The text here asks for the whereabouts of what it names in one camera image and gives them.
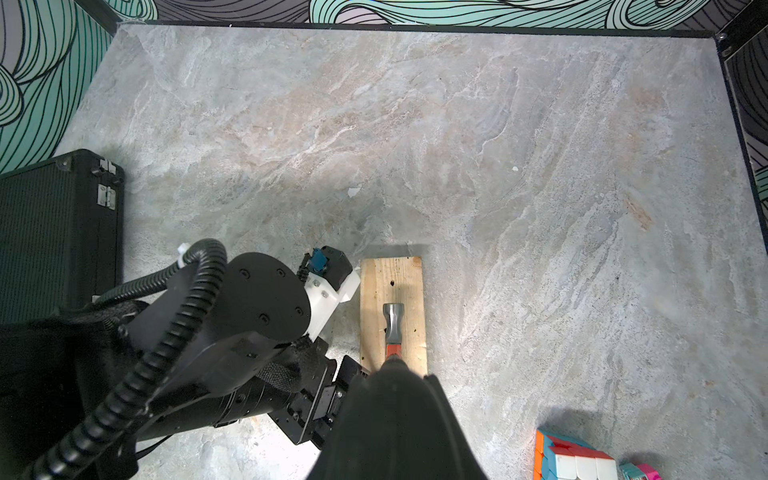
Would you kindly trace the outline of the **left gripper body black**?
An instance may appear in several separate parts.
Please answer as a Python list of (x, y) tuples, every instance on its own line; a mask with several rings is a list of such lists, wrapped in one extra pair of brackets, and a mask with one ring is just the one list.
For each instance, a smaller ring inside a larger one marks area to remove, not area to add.
[(308, 337), (294, 342), (258, 374), (220, 402), (215, 428), (254, 416), (268, 416), (295, 445), (321, 449), (338, 421), (354, 381), (366, 369), (349, 356), (326, 356), (328, 343)]

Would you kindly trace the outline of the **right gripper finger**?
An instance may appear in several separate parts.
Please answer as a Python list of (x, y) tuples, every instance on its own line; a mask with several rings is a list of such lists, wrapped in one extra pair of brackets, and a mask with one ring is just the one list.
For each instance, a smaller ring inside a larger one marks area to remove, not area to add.
[(356, 380), (310, 479), (484, 479), (434, 375), (399, 358)]

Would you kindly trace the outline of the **wooden block with nails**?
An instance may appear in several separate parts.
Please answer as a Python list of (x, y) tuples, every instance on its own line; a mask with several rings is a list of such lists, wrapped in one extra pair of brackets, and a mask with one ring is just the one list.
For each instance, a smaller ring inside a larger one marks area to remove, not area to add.
[(422, 260), (419, 257), (365, 259), (361, 262), (360, 358), (369, 371), (385, 360), (383, 305), (405, 307), (403, 359), (416, 374), (428, 373)]

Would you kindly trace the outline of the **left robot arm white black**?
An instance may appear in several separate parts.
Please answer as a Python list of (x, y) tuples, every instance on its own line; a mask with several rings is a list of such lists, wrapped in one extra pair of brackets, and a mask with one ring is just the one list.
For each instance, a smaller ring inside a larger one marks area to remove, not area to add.
[(129, 479), (172, 436), (269, 417), (322, 447), (361, 366), (321, 338), (360, 286), (346, 255), (292, 271), (205, 242), (74, 310), (1, 329), (1, 475)]

